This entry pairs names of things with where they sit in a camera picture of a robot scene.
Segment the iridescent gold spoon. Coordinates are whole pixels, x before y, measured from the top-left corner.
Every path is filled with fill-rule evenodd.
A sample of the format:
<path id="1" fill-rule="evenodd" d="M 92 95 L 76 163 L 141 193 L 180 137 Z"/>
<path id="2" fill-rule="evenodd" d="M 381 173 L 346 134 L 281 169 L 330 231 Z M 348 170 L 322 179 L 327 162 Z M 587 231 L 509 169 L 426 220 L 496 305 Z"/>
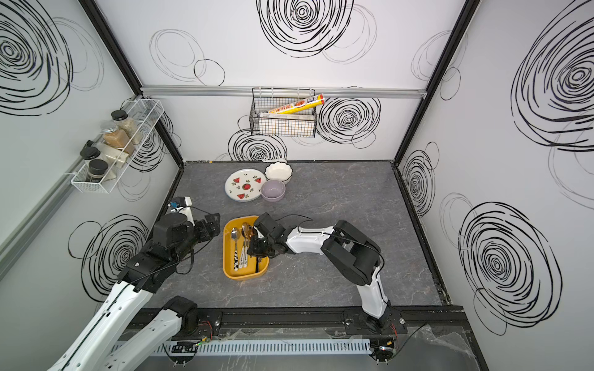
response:
<path id="1" fill-rule="evenodd" d="M 248 251 L 252 239 L 252 226 L 248 223 L 243 223 L 241 226 L 242 236 L 244 238 L 244 249 Z"/>

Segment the cow pattern handle spoon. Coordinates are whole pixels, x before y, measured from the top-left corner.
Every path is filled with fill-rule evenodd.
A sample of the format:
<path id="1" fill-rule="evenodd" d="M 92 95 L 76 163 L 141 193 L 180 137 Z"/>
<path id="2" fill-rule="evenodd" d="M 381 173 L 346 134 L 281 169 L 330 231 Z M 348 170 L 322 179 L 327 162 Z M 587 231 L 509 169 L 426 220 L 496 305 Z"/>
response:
<path id="1" fill-rule="evenodd" d="M 238 271 L 240 267 L 240 260 L 239 260 L 239 249 L 238 249 L 238 241 L 240 239 L 240 232 L 237 227 L 233 227 L 230 232 L 230 238 L 234 242 L 235 250 L 234 250 L 234 270 Z"/>

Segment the silver spoon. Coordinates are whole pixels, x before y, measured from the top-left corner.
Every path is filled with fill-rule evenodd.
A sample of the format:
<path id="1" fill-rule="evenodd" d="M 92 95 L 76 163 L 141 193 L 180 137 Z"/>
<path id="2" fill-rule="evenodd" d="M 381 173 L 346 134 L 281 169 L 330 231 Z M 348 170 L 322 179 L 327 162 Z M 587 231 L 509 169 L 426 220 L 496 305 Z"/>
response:
<path id="1" fill-rule="evenodd" d="M 247 261 L 248 261 L 247 249 L 248 249 L 248 242 L 243 241 L 240 259 L 239 259 L 239 266 L 238 266 L 240 269 L 247 267 Z"/>

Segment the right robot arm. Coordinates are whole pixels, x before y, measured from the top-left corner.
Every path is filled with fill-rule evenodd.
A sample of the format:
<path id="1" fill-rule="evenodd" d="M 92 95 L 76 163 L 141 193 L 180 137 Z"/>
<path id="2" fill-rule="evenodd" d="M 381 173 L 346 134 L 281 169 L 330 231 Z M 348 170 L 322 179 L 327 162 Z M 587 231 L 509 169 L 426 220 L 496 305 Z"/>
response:
<path id="1" fill-rule="evenodd" d="M 331 227 L 283 227 L 267 213 L 254 222 L 247 253 L 256 258 L 283 254 L 319 254 L 357 286 L 364 313 L 384 318 L 389 305 L 381 282 L 385 259 L 380 247 L 353 224 L 339 220 Z"/>

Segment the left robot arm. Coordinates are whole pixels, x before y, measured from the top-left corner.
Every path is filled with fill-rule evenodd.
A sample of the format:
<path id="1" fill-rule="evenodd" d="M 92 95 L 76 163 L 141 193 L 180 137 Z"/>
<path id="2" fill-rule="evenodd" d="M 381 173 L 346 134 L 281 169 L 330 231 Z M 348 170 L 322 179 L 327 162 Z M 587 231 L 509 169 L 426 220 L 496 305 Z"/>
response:
<path id="1" fill-rule="evenodd" d="M 176 296 L 123 346 L 114 348 L 129 323 L 176 273 L 178 265 L 193 259 L 194 247 L 210 243 L 220 233 L 218 213 L 208 213 L 202 220 L 190 220 L 182 212 L 162 216 L 153 227 L 152 238 L 118 275 L 99 311 L 51 368 L 134 370 L 166 340 L 196 332 L 200 327 L 196 303 Z"/>

